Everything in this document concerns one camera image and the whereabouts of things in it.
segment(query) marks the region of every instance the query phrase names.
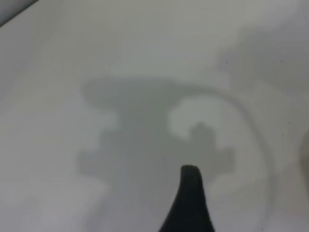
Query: gray background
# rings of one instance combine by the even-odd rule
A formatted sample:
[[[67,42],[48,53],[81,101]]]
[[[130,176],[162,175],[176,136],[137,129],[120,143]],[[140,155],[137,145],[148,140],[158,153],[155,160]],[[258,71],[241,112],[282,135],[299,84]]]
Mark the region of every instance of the gray background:
[[[307,4],[40,0],[1,27],[1,231],[158,231],[190,163],[218,231],[307,232]]]

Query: white surface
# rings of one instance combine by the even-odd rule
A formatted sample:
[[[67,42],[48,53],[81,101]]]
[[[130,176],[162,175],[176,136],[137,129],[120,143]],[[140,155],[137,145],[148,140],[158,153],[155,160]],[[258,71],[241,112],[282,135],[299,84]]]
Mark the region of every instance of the white surface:
[[[308,231],[308,15],[40,0],[0,28],[1,231],[158,231],[184,163],[218,231]]]

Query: black object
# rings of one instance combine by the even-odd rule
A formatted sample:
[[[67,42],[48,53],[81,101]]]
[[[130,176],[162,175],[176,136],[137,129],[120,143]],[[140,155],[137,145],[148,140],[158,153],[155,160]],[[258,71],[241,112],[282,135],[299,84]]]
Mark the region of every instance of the black object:
[[[196,166],[181,168],[177,196],[159,232],[215,232],[206,205],[202,175]]]
[[[0,12],[0,27],[22,13],[28,7],[36,3],[38,0],[23,0],[17,2],[2,3]]]

